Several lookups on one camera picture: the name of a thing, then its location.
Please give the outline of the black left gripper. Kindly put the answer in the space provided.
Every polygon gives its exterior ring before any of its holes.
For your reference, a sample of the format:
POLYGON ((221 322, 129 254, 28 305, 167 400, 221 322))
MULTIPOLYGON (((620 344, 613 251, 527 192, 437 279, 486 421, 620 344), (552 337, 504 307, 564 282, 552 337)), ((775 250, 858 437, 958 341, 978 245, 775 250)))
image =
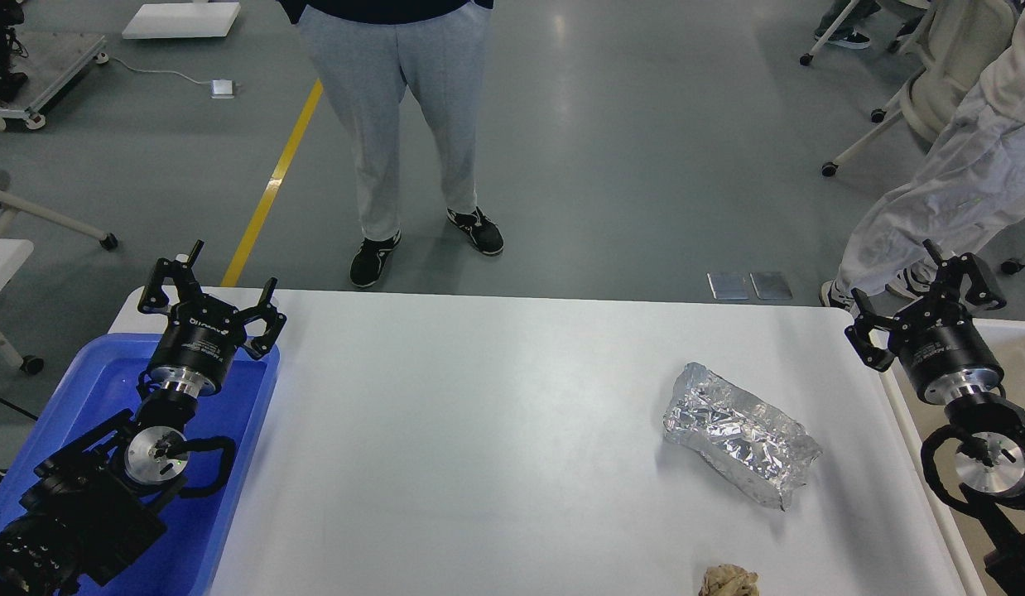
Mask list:
POLYGON ((190 370, 204 378, 201 395, 221 392, 233 358, 243 347, 254 361, 264 358, 277 344, 286 324, 286 316, 272 302, 278 280, 271 276, 262 288, 256 305, 238 310, 221 300, 201 300, 202 291, 192 267, 205 247, 197 240, 186 261, 158 259, 144 286, 137 303, 139 313, 169 314, 156 351, 147 366, 153 382, 164 382, 178 369, 190 370), (170 282, 178 291, 178 301, 172 302, 163 290, 170 282), (266 324, 262 334, 247 335, 252 322, 266 324))

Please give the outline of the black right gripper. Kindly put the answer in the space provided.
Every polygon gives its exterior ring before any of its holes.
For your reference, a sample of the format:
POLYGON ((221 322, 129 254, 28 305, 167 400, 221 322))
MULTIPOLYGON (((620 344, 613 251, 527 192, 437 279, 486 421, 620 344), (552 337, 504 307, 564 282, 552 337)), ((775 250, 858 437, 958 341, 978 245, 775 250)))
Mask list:
POLYGON ((958 397, 998 389, 1004 370, 970 316, 1008 304, 992 268, 971 252, 946 259, 931 240, 922 245, 937 266, 925 297, 892 318, 877 313, 871 299, 853 288, 854 321, 845 329, 845 337, 860 361, 880 373, 890 369, 896 356, 915 396, 925 403, 947 405, 958 397), (890 348, 873 343, 876 329, 890 332, 890 348))

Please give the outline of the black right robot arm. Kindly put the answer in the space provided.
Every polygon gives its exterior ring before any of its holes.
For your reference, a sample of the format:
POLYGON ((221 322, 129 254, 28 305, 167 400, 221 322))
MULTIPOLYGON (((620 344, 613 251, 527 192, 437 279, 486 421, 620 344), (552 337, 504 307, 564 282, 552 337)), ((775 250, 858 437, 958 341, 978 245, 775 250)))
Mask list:
POLYGON ((922 442, 925 482, 992 540, 987 574, 1006 594, 1025 595, 1025 532, 1004 516, 1009 508, 1025 512, 1025 410, 1006 397, 1003 369, 970 313, 1006 301, 985 261, 943 257, 932 241, 922 245, 937 266, 922 297, 884 317, 853 290, 845 336, 865 366, 887 371, 899 362, 917 399, 944 408, 946 425, 922 442))

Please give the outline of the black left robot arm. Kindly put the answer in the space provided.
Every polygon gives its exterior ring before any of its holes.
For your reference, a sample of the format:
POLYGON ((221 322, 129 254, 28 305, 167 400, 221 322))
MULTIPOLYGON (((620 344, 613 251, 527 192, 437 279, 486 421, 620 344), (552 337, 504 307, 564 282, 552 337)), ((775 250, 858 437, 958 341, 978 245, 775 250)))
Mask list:
POLYGON ((0 595, 74 595, 89 577, 105 585, 167 531, 165 506, 225 488, 240 440, 186 434, 202 397, 224 388, 235 356, 259 361, 286 316, 266 280, 255 305, 207 294, 184 260, 160 259, 137 308, 166 327, 137 379, 139 405, 102 420, 43 459, 20 496, 24 513, 0 531, 0 595))

